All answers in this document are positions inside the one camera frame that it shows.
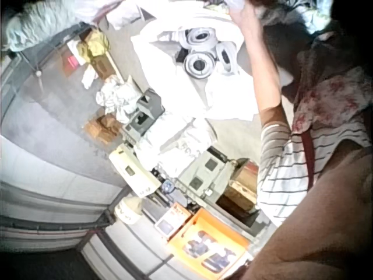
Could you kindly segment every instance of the electronic device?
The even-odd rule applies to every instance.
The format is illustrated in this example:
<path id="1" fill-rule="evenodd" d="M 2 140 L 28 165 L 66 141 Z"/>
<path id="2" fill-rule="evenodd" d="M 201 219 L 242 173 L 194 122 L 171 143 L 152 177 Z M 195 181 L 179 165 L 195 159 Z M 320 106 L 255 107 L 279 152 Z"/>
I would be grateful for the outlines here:
<path id="1" fill-rule="evenodd" d="M 130 119 L 124 128 L 125 138 L 131 144 L 140 140 L 141 136 L 155 123 L 160 115 L 164 113 L 161 97 L 148 89 L 137 101 L 138 112 Z"/>
<path id="2" fill-rule="evenodd" d="M 175 203 L 154 225 L 168 240 L 191 217 L 191 213 L 179 203 Z"/>
<path id="3" fill-rule="evenodd" d="M 143 198 L 152 194 L 161 186 L 161 182 L 151 172 L 144 169 L 125 144 L 118 146 L 109 155 L 109 159 L 138 197 Z"/>
<path id="4" fill-rule="evenodd" d="M 216 202 L 228 186 L 234 168 L 234 163 L 207 150 L 175 179 L 175 186 L 188 195 L 211 196 L 211 202 Z"/>

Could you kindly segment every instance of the roll of tape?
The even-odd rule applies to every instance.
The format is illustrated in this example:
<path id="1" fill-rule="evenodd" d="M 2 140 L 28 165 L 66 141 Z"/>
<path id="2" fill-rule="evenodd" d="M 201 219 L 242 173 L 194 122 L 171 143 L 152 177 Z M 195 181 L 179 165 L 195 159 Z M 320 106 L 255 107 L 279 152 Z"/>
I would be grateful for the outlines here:
<path id="1" fill-rule="evenodd" d="M 187 35 L 187 43 L 194 51 L 208 51 L 217 45 L 217 37 L 214 28 L 193 28 Z"/>
<path id="2" fill-rule="evenodd" d="M 237 73 L 237 48 L 233 42 L 226 41 L 218 43 L 216 45 L 216 55 L 228 73 Z"/>
<path id="3" fill-rule="evenodd" d="M 188 34 L 189 30 L 181 30 L 178 31 L 178 42 L 181 44 L 183 48 L 186 48 L 187 50 L 190 50 L 192 46 L 188 43 Z"/>
<path id="4" fill-rule="evenodd" d="M 198 51 L 190 50 L 189 53 L 191 54 L 198 53 Z M 203 53 L 209 53 L 214 58 L 215 61 L 217 60 L 216 48 L 212 48 L 211 50 L 206 50 Z"/>
<path id="5" fill-rule="evenodd" d="M 184 61 L 184 69 L 195 79 L 206 79 L 215 68 L 215 60 L 208 52 L 192 52 Z"/>

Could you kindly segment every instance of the white device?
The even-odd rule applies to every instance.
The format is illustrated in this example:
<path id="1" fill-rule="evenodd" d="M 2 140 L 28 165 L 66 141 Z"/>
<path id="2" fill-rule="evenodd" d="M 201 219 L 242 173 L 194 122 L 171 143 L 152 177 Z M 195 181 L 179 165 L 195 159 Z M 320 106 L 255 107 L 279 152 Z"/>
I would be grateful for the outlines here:
<path id="1" fill-rule="evenodd" d="M 161 182 L 147 171 L 137 157 L 121 144 L 109 155 L 109 159 L 136 195 L 143 198 L 154 193 Z"/>
<path id="2" fill-rule="evenodd" d="M 223 162 L 212 153 L 202 153 L 176 179 L 175 185 L 183 191 L 189 191 L 196 196 L 213 196 L 216 201 L 226 189 L 234 166 Z"/>
<path id="3" fill-rule="evenodd" d="M 142 216 L 142 198 L 124 197 L 114 208 L 114 213 L 123 223 L 133 225 Z"/>

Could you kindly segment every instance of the cardboard box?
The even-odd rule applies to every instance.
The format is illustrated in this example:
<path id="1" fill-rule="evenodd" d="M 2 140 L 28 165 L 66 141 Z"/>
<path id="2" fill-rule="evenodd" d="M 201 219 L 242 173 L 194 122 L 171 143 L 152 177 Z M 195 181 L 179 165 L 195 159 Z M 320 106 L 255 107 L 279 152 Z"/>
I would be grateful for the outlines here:
<path id="1" fill-rule="evenodd" d="M 108 77 L 115 74 L 115 69 L 111 65 L 106 54 L 92 58 L 91 64 L 102 80 L 106 80 Z"/>

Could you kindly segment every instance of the crumpled paper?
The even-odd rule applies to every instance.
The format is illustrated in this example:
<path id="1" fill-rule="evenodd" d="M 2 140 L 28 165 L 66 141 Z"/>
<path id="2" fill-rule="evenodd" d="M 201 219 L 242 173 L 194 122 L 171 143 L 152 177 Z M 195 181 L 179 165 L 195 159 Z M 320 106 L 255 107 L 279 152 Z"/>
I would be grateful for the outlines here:
<path id="1" fill-rule="evenodd" d="M 121 83 L 116 75 L 112 75 L 97 92 L 96 102 L 105 107 L 105 114 L 116 112 L 116 119 L 127 124 L 131 114 L 136 111 L 136 103 L 141 96 L 142 92 L 131 76 L 125 83 Z"/>

